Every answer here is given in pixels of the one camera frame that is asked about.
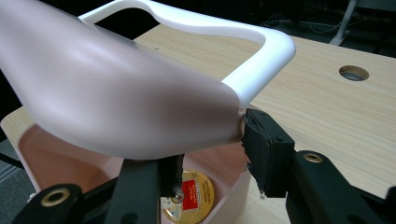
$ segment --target red label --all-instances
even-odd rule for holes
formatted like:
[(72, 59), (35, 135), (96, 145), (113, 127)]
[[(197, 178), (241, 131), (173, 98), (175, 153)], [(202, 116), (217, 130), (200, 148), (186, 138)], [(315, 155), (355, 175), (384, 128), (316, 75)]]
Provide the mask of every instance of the red label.
[(184, 193), (183, 210), (191, 210), (198, 208), (197, 190), (195, 180), (186, 180), (181, 184)]

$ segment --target wooden table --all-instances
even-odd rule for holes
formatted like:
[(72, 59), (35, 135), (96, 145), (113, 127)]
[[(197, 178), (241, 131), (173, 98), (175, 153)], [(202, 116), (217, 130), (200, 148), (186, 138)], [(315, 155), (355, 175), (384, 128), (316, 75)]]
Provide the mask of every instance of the wooden table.
[[(297, 54), (252, 102), (295, 140), (296, 150), (329, 157), (350, 184), (385, 197), (396, 185), (396, 60), (293, 38)], [(190, 35), (159, 25), (136, 39), (212, 77), (222, 79), (258, 45), (220, 36)], [(366, 69), (364, 81), (340, 76), (344, 65)], [(15, 146), (33, 123), (23, 108), (2, 121)], [(235, 223), (289, 223), (284, 199), (261, 199), (252, 179)]]

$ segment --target white handle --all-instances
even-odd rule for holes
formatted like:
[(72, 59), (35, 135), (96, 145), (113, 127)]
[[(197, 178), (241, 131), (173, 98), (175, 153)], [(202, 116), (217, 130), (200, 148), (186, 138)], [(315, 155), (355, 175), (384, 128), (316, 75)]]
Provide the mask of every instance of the white handle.
[(184, 32), (239, 37), (261, 44), (259, 51), (222, 80), (238, 95), (240, 108), (249, 105), (295, 54), (291, 38), (279, 31), (226, 21), (148, 0), (116, 0), (79, 18), (87, 24), (96, 23), (129, 7), (143, 9), (159, 23)]

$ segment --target metal screw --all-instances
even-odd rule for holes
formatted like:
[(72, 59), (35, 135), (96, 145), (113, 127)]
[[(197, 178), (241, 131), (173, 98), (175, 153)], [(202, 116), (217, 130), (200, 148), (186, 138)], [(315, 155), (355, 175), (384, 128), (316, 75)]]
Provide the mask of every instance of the metal screw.
[(308, 160), (308, 161), (311, 161), (311, 162), (314, 162), (314, 163), (321, 163), (321, 162), (323, 162), (323, 159), (319, 156), (319, 155), (317, 155), (317, 154), (314, 154), (314, 153), (305, 153), (304, 154), (304, 158), (306, 159), (306, 160)]
[(48, 193), (41, 200), (41, 205), (45, 207), (52, 207), (64, 202), (70, 196), (70, 191), (67, 188), (55, 189)]

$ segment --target pink plastic tray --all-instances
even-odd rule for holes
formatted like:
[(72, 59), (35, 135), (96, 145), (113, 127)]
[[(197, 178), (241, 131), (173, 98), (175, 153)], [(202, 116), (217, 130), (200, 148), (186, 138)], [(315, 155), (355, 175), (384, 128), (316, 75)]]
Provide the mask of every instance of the pink plastic tray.
[[(19, 154), (36, 191), (60, 183), (79, 185), (84, 192), (118, 176), (121, 158), (76, 147), (37, 125), (18, 142)], [(204, 223), (231, 223), (245, 205), (250, 173), (240, 144), (187, 153), (184, 169), (205, 173), (215, 188), (215, 206)]]

